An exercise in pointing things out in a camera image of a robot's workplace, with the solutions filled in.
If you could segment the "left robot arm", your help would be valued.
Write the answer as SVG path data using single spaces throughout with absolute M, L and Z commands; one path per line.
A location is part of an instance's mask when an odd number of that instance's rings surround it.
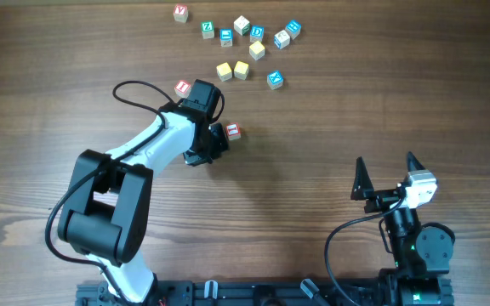
M 77 287 L 77 305 L 188 305 L 191 283 L 159 281 L 140 250 L 153 180 L 176 157 L 212 163 L 228 150 L 218 119 L 225 97 L 196 80 L 189 95 L 153 112 L 154 122 L 127 143 L 76 160 L 67 192 L 50 213 L 45 243 L 58 258 L 92 265 L 104 281 Z

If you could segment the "blue X letter block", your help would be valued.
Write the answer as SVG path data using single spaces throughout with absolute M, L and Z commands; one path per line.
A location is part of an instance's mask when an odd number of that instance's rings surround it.
M 284 78 L 280 71 L 272 71 L 267 75 L 267 83 L 271 90 L 280 88 L 284 83 Z

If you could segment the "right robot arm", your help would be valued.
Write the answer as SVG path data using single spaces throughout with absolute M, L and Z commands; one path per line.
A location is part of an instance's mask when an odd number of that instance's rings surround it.
M 389 305 L 453 305 L 449 273 L 455 234 L 439 223 L 423 224 L 417 210 L 429 203 L 437 190 L 437 179 L 411 152 L 407 175 L 394 189 L 376 190 L 364 160 L 356 159 L 356 174 L 350 198 L 364 200 L 365 213 L 380 213 L 385 250 L 395 262 L 386 269 Z

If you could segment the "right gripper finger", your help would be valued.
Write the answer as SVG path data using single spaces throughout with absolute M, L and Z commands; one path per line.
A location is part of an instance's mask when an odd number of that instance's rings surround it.
M 419 162 L 419 160 L 411 151 L 407 153 L 407 170 L 409 172 L 425 170 L 425 167 Z
M 350 198 L 354 201 L 373 199 L 374 192 L 366 164 L 360 156 L 356 159 L 356 173 Z

